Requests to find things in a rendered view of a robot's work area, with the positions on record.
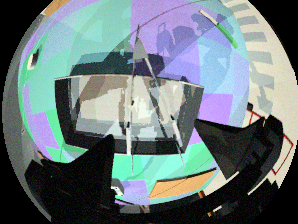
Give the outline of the light brown wooden board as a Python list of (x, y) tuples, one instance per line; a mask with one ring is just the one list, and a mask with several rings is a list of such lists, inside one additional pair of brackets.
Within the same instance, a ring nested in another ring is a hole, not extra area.
[(213, 168), (210, 171), (196, 173), (193, 176), (157, 180), (157, 183), (153, 186), (152, 193), (149, 194), (149, 198), (172, 197), (177, 196), (177, 194), (193, 192), (193, 190), (201, 188), (216, 171), (217, 169)]

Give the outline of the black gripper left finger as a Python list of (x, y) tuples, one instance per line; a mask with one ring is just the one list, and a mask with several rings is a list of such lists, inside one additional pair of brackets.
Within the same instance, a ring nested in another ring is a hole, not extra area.
[(52, 177), (71, 184), (90, 200), (110, 209), (110, 184), (112, 184), (114, 137), (106, 135), (71, 163), (57, 163), (47, 159), (40, 160)]

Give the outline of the beige cylinder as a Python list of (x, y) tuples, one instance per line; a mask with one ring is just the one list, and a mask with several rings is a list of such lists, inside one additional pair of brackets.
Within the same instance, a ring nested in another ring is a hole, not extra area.
[(29, 60), (28, 60), (28, 69), (33, 69), (36, 67), (36, 63), (37, 63), (37, 53), (32, 53), (31, 57), (29, 57)]

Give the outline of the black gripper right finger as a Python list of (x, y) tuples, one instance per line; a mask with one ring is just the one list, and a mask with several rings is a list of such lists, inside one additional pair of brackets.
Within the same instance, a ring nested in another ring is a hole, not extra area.
[(209, 120), (194, 120), (194, 129), (212, 153), (214, 161), (220, 167), (223, 176), (229, 180), (237, 173), (241, 160), (246, 155), (255, 133), (265, 123), (265, 117), (257, 119), (247, 127), (231, 127), (231, 125), (213, 123)]

